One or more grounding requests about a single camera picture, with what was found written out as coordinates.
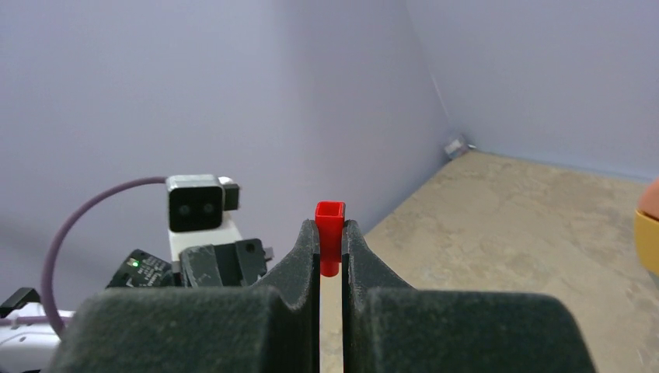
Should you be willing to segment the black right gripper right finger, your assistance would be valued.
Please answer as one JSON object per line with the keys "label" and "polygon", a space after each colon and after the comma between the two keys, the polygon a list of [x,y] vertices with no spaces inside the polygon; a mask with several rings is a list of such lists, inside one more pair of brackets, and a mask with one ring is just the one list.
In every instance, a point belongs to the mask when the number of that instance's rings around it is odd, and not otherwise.
{"label": "black right gripper right finger", "polygon": [[549,295],[420,290],[369,247],[342,237],[346,372],[593,372],[577,322]]}

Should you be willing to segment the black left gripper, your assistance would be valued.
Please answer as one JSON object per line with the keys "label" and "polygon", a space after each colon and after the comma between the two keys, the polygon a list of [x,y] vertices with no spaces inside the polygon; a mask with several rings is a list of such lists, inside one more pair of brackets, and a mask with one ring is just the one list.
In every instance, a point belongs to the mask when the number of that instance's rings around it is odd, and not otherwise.
{"label": "black left gripper", "polygon": [[273,258],[260,239],[191,247],[180,254],[180,278],[185,288],[247,287],[267,273]]}

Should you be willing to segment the red pen cap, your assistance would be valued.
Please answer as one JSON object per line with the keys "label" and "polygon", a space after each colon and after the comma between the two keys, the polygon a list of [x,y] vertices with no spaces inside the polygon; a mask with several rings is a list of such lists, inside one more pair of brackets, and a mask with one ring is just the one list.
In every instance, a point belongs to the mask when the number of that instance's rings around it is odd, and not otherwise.
{"label": "red pen cap", "polygon": [[323,200],[316,205],[315,223],[319,232],[320,273],[334,277],[339,273],[345,222],[345,203]]}

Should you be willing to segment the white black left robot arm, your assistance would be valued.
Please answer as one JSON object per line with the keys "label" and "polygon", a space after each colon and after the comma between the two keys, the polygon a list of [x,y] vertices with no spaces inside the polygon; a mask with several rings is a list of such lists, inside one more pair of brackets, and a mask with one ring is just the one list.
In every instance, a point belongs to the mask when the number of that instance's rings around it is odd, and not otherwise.
{"label": "white black left robot arm", "polygon": [[[259,239],[205,246],[190,258],[210,270],[185,287],[249,286],[267,272],[273,250]],[[108,288],[163,288],[174,285],[172,265],[140,249],[133,250],[111,278]],[[48,322],[34,288],[20,288],[1,304],[1,371],[39,372],[51,359],[60,338]]]}

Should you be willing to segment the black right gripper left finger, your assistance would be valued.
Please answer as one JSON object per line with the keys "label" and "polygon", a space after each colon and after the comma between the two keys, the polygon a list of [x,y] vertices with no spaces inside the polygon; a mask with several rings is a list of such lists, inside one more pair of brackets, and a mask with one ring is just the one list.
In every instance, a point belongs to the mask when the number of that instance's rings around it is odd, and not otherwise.
{"label": "black right gripper left finger", "polygon": [[317,372],[319,233],[302,223],[249,287],[110,289],[64,331],[51,372]]}

